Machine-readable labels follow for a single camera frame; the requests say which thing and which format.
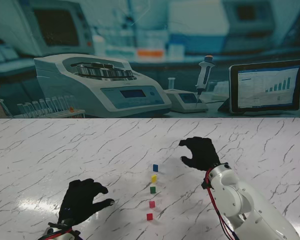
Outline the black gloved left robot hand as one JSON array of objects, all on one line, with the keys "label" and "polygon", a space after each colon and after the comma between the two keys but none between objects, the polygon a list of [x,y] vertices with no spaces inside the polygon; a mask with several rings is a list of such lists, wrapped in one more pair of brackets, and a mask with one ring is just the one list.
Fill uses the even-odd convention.
[{"label": "black gloved left robot hand", "polygon": [[107,194],[108,189],[92,178],[73,180],[69,183],[58,213],[58,224],[76,226],[93,214],[112,206],[115,200],[107,198],[94,203],[98,194]]}]

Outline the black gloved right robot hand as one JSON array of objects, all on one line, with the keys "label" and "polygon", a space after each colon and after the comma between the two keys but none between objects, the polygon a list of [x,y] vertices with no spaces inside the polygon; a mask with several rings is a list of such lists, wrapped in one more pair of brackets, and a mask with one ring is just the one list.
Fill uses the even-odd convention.
[{"label": "black gloved right robot hand", "polygon": [[220,159],[210,138],[189,137],[179,142],[180,147],[187,147],[192,157],[181,156],[180,160],[188,167],[199,171],[208,171],[209,169],[220,165]]}]

